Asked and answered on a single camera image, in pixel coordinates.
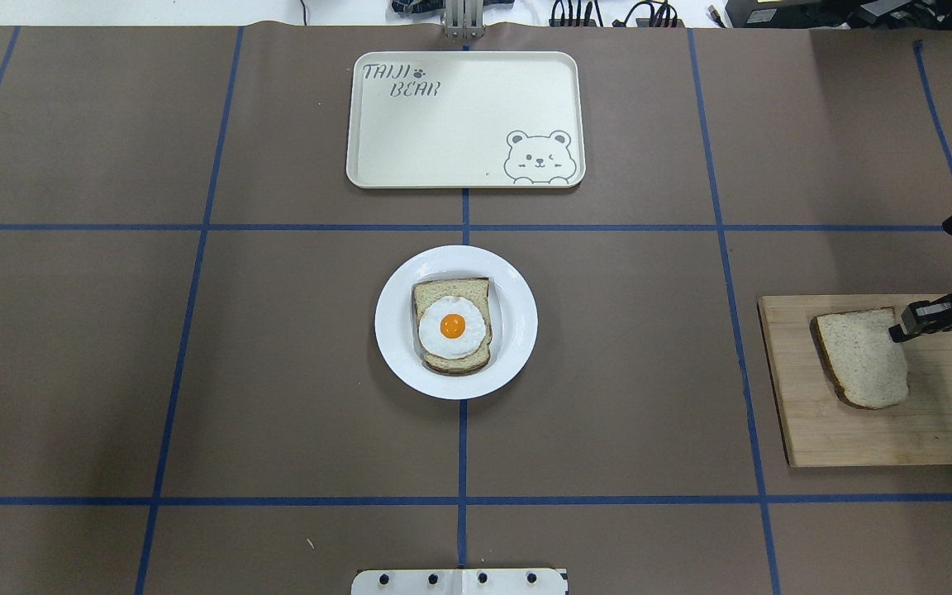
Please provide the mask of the aluminium frame post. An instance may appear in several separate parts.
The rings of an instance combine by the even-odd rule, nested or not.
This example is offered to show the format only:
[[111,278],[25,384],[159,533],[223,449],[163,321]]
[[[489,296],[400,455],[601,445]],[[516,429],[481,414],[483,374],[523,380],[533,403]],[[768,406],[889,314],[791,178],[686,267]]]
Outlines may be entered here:
[[443,1],[442,24],[445,37],[469,41],[483,37],[484,2],[481,0]]

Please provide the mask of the white round plate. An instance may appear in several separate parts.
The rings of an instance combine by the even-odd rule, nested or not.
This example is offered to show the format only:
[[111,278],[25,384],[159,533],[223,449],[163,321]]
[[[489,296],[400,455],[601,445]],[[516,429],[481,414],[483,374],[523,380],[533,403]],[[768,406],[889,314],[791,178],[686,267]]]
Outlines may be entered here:
[[409,387],[466,400],[505,387],[536,345],[528,283],[502,257],[447,245],[413,256],[385,283],[374,313],[378,349]]

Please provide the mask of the cream bear serving tray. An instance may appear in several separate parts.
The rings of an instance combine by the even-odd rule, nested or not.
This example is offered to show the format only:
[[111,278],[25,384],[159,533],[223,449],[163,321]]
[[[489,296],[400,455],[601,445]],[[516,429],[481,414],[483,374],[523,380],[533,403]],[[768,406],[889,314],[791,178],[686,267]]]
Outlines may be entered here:
[[346,173],[367,189],[573,188],[578,65],[559,50],[380,50],[352,69]]

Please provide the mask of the fried egg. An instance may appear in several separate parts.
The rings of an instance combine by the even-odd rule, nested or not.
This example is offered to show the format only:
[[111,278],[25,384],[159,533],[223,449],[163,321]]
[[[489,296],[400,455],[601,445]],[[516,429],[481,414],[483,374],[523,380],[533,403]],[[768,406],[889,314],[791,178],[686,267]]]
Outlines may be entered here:
[[418,317],[418,340],[429,355],[461,360],[473,355],[488,338],[488,322],[471,301],[447,295],[431,302]]

